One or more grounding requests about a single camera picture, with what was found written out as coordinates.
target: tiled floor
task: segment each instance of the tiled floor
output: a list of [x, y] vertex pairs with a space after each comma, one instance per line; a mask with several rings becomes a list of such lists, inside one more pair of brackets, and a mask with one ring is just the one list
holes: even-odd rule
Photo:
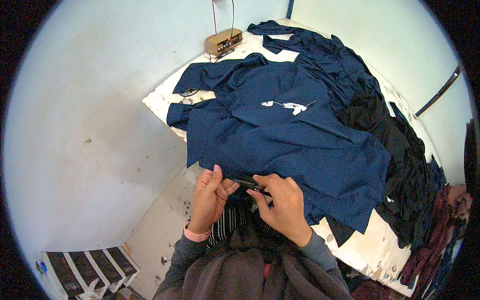
[[183, 168], [150, 206], [126, 240], [132, 259], [141, 268], [131, 287], [150, 300], [165, 278], [173, 254], [173, 244], [181, 237], [185, 221], [190, 218], [193, 188], [203, 172], [197, 164]]

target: red wire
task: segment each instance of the red wire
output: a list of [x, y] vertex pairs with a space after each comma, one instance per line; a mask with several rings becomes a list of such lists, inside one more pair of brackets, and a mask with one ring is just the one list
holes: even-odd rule
[[216, 34], [215, 6], [213, 5], [213, 0], [212, 0], [212, 8], [213, 8], [213, 22], [215, 23], [215, 34]]

